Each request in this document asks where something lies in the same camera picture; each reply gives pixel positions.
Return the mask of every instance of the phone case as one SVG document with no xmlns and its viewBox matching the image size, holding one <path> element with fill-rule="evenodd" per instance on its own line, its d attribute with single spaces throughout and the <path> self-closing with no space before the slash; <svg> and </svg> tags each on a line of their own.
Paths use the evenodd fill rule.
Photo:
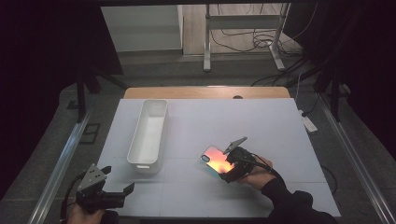
<svg viewBox="0 0 396 224">
<path fill-rule="evenodd" d="M 233 164 L 226 161 L 227 155 L 216 147 L 209 147 L 201 156 L 201 160 L 219 174 L 227 173 L 233 169 Z"/>
</svg>

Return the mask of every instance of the person's hand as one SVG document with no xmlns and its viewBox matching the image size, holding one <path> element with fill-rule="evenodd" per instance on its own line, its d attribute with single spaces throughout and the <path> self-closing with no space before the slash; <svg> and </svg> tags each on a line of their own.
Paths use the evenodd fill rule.
<svg viewBox="0 0 396 224">
<path fill-rule="evenodd" d="M 105 210 L 100 209 L 95 211 L 93 214 L 89 214 L 75 203 L 69 213 L 67 224 L 99 224 L 104 213 Z"/>
<path fill-rule="evenodd" d="M 268 161 L 264 157 L 260 157 L 265 163 L 273 167 L 271 161 Z M 259 158 L 256 158 L 257 162 L 263 163 Z M 270 180 L 274 179 L 275 176 L 268 173 L 264 168 L 260 166 L 255 166 L 250 174 L 243 176 L 237 180 L 240 184 L 249 184 L 251 187 L 257 190 L 261 190 L 264 185 L 266 185 Z"/>
</svg>

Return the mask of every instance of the white wall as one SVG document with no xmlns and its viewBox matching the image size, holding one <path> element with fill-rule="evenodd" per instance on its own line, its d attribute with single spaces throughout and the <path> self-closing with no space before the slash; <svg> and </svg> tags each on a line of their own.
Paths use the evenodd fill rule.
<svg viewBox="0 0 396 224">
<path fill-rule="evenodd" d="M 117 52 L 181 49 L 178 6 L 102 7 Z"/>
</svg>

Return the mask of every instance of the person's left hand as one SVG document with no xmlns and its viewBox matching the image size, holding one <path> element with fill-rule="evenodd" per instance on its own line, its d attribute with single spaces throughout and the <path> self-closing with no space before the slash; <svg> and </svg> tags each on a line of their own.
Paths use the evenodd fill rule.
<svg viewBox="0 0 396 224">
<path fill-rule="evenodd" d="M 89 214 L 75 203 L 69 213 L 67 224 L 99 224 L 104 213 L 105 210 L 100 209 L 93 214 Z"/>
</svg>

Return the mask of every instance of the power strip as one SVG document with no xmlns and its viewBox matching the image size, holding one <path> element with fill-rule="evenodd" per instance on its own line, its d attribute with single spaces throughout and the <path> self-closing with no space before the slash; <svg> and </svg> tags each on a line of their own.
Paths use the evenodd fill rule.
<svg viewBox="0 0 396 224">
<path fill-rule="evenodd" d="M 303 117 L 303 110 L 299 110 L 299 112 L 301 116 L 301 121 L 303 122 L 306 131 L 309 133 L 315 133 L 318 130 L 317 126 L 315 126 L 315 124 L 307 116 Z"/>
</svg>

